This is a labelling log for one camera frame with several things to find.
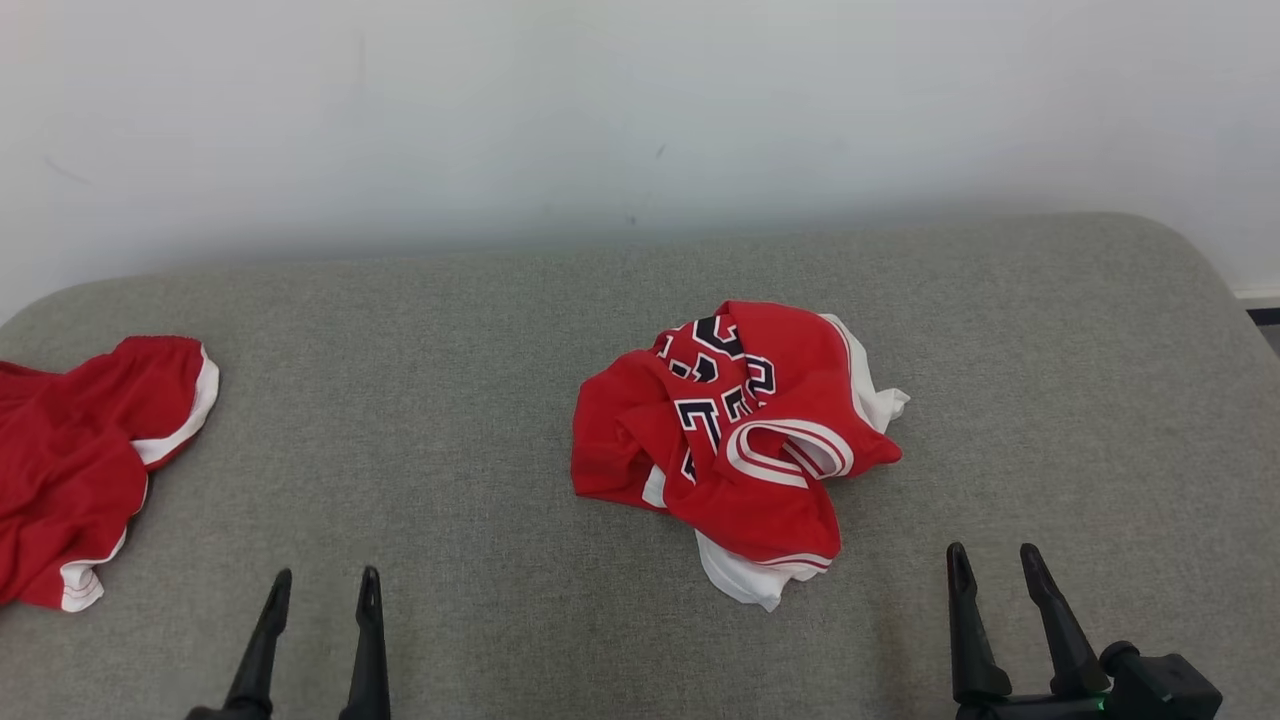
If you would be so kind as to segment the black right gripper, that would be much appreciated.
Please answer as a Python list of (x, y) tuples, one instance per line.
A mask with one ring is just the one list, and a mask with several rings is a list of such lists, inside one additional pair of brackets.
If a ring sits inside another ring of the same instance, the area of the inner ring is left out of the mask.
[(1012, 693), (989, 646), (969, 557), (963, 543), (952, 542), (946, 564), (956, 719), (1216, 717), (1221, 691), (1179, 653), (1148, 656), (1117, 641), (1098, 660), (1038, 547), (1021, 544), (1020, 561), (1053, 666), (1050, 691)]

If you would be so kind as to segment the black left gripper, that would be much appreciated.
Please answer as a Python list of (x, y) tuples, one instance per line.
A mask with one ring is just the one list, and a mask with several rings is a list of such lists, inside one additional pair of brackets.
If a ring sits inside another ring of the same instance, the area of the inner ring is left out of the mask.
[[(186, 720), (270, 720), (276, 646), (287, 626), (291, 606), (292, 571), (280, 570), (268, 593), (262, 611), (227, 693), (225, 707), (198, 706)], [(355, 610), (358, 642), (349, 696), (340, 719), (390, 719), (390, 688), (387, 666), (385, 624), (380, 574), (366, 566)]]

